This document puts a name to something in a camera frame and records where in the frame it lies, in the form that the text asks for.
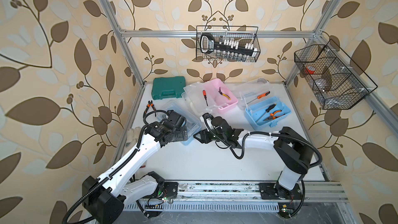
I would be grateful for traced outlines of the blue clear-lid toolbox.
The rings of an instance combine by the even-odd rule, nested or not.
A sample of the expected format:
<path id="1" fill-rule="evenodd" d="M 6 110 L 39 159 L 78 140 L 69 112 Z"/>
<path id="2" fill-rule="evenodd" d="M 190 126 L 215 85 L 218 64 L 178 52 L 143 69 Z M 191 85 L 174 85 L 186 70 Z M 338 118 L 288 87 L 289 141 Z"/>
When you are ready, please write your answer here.
<path id="1" fill-rule="evenodd" d="M 193 136 L 202 129 L 202 124 L 199 118 L 188 111 L 184 103 L 178 102 L 176 100 L 169 100 L 161 106 L 161 110 L 172 110 L 184 118 L 182 127 L 187 130 L 188 139 L 186 141 L 182 141 L 181 143 L 184 146 L 190 145 L 194 141 Z"/>

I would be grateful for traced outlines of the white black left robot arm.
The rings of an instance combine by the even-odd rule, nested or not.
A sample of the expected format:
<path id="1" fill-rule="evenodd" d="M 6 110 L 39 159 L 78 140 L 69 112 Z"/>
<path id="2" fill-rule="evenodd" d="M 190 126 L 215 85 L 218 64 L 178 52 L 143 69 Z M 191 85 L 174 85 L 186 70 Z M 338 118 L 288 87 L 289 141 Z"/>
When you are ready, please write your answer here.
<path id="1" fill-rule="evenodd" d="M 166 118 L 153 123 L 145 122 L 138 141 L 118 162 L 98 178 L 89 176 L 83 183 L 83 196 L 66 212 L 63 224 L 74 210 L 82 205 L 90 217 L 86 224 L 96 220 L 100 224 L 112 224 L 123 212 L 125 204 L 153 195 L 159 190 L 162 178 L 157 173 L 147 174 L 141 180 L 130 182 L 138 169 L 153 154 L 168 143 L 187 140 L 186 118 L 169 110 Z"/>

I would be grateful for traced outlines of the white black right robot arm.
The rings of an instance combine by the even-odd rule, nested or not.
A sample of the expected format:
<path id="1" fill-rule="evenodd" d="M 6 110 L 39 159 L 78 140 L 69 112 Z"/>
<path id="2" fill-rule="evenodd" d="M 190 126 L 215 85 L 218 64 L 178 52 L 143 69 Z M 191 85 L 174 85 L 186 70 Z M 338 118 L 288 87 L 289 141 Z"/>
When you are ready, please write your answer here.
<path id="1" fill-rule="evenodd" d="M 277 190 L 292 191 L 311 168 L 322 163 L 319 150 L 290 127 L 283 127 L 279 132 L 250 132 L 234 129 L 222 117 L 208 113 L 201 120 L 206 129 L 193 137 L 202 144 L 221 142 L 238 160 L 243 159 L 247 148 L 275 150 L 285 164 L 275 184 Z"/>

